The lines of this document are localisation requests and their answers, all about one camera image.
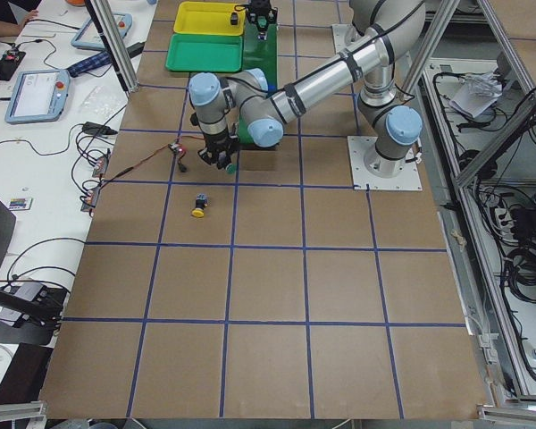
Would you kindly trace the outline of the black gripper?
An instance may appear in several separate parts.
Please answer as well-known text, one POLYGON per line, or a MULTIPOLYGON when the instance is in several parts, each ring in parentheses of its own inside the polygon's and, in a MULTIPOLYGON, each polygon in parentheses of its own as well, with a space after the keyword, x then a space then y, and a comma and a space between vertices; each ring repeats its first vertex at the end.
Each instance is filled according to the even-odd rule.
POLYGON ((197 151, 202 161, 215 165, 218 170, 224 170, 227 163, 233 163, 231 156, 239 150, 239 138, 227 137, 222 140, 207 139, 205 146, 197 151))
POLYGON ((247 20, 255 25, 270 25, 277 22, 277 8, 270 0, 250 0, 245 4, 247 20))

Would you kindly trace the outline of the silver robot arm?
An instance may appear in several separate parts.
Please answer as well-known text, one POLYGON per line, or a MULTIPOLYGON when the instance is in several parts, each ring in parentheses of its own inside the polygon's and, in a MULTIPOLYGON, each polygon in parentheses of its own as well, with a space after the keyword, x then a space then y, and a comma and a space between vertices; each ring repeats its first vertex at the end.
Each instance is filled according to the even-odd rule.
POLYGON ((286 124, 344 87, 362 81, 359 111, 378 134, 372 151, 383 163, 403 162, 419 137, 423 122, 418 113, 396 100, 396 61, 415 44, 425 21, 422 1, 351 1, 353 35, 344 49, 319 68, 293 83, 268 92, 264 72, 258 68, 227 77, 210 72, 193 76, 188 85, 195 112, 192 124, 203 133, 198 152, 207 164, 233 169, 231 156, 239 149, 231 134, 227 113, 238 109, 247 132, 259 147, 273 147, 286 124))

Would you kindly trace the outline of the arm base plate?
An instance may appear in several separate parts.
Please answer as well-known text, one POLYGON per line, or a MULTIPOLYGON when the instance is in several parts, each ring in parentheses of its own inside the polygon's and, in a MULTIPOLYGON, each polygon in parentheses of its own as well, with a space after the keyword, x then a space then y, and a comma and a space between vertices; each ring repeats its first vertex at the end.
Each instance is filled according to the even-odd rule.
POLYGON ((362 37, 352 24, 333 24, 331 31, 336 54, 362 37))
POLYGON ((409 147, 406 157, 391 161, 376 151, 374 136, 348 136, 348 155, 355 190, 413 191, 423 190, 415 161, 409 147))

